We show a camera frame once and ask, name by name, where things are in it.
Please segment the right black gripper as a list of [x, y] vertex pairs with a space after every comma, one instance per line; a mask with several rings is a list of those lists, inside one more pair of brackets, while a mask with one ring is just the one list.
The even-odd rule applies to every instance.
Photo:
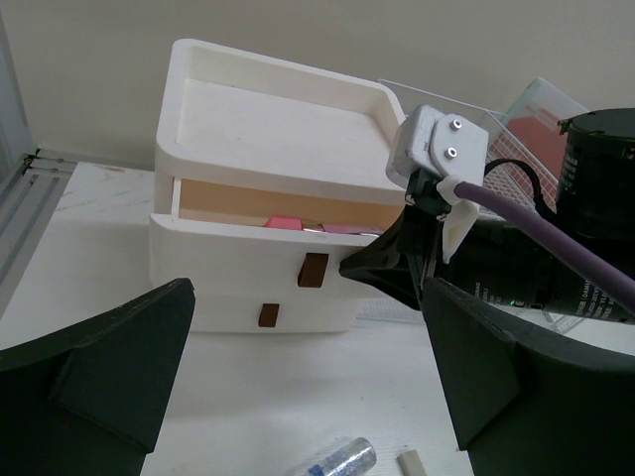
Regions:
[[[549, 207], [540, 181], [525, 170], [533, 188], [533, 213], [626, 276], [634, 275], [634, 185], [619, 185], [606, 172], [562, 173], [556, 205]], [[396, 221], [369, 245], [344, 258], [339, 274], [420, 311], [416, 286], [398, 239]], [[588, 279], [570, 269], [510, 221], [478, 219], [448, 263], [435, 274], [476, 297], [499, 305], [631, 324], [623, 308]]]

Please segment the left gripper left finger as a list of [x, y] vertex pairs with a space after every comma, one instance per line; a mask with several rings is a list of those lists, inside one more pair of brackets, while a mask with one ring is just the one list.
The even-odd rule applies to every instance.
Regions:
[[194, 311], [175, 279], [1, 352], [4, 475], [138, 475], [155, 450]]

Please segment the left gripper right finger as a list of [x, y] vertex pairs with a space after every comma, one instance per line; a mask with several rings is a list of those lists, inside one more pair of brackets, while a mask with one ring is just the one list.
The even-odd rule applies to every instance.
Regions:
[[476, 475], [631, 475], [634, 359], [556, 334], [440, 279], [422, 313]]

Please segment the pink-capped marker jar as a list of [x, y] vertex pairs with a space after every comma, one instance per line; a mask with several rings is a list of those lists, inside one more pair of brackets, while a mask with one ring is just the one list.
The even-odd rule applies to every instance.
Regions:
[[330, 233], [355, 236], [378, 237], [384, 229], [371, 226], [321, 223], [308, 219], [284, 215], [273, 215], [265, 223], [265, 228], [305, 231], [312, 233]]

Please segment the white drawer organizer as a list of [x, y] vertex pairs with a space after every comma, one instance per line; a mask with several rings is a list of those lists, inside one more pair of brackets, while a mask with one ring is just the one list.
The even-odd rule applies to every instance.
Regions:
[[151, 282], [192, 282], [195, 332], [349, 329], [376, 292], [339, 264], [376, 237], [264, 223], [385, 231], [405, 204], [385, 174], [404, 118], [380, 83], [176, 41], [156, 133]]

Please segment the booklet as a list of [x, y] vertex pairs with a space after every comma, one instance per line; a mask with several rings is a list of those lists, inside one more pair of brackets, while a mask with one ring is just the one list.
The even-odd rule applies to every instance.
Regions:
[[547, 80], [536, 78], [506, 113], [482, 116], [480, 126], [489, 133], [487, 160], [529, 165], [540, 180], [547, 206], [555, 209], [567, 142], [560, 122], [586, 111]]

